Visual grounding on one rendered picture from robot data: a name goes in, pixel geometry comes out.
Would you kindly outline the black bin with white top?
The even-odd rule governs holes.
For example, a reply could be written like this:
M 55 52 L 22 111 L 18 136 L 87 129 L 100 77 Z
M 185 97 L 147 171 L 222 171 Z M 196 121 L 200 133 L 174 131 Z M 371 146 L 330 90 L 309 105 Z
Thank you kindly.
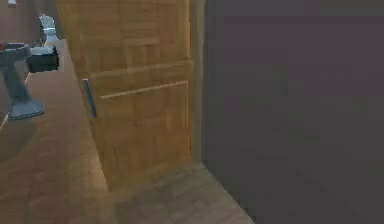
M 58 70 L 60 60 L 55 46 L 41 46 L 30 49 L 31 56 L 26 60 L 31 73 Z

